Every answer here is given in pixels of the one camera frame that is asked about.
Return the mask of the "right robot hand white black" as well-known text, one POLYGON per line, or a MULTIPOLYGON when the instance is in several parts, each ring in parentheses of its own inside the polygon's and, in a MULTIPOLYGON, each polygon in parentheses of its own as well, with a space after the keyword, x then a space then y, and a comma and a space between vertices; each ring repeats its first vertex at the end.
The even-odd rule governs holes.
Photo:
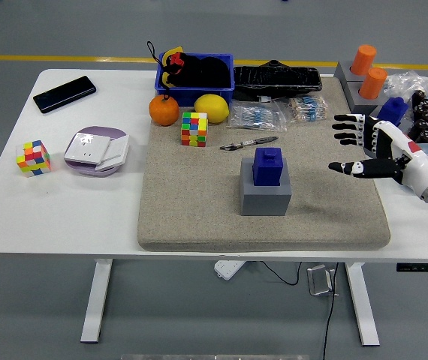
POLYGON ((360 146, 373 153, 368 160, 332 162, 331 170, 361 179, 392 178, 424 199, 428 190, 428 157, 392 123, 360 114, 334 116, 334 137, 344 146, 360 146))

